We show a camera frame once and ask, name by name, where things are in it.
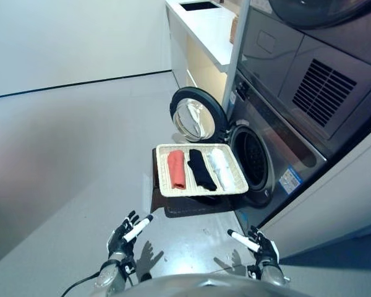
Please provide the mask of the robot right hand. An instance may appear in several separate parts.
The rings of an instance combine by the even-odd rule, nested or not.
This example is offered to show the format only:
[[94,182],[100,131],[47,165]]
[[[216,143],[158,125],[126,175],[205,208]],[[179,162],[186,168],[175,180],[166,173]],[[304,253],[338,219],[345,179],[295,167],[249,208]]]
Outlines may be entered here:
[[250,250],[257,267],[274,266],[279,268],[279,251],[274,241],[268,239],[257,227],[251,226],[248,236],[228,229],[227,234]]

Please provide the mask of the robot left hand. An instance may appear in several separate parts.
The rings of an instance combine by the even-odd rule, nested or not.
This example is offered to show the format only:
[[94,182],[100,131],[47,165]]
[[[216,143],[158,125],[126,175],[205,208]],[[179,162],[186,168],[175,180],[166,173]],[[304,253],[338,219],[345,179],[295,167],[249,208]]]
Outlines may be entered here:
[[119,252],[126,256],[133,256],[134,244],[137,240],[137,236],[152,220],[152,214],[148,214],[145,218],[140,220],[136,211],[132,210],[122,223],[112,231],[106,244],[108,257],[110,258],[113,254]]

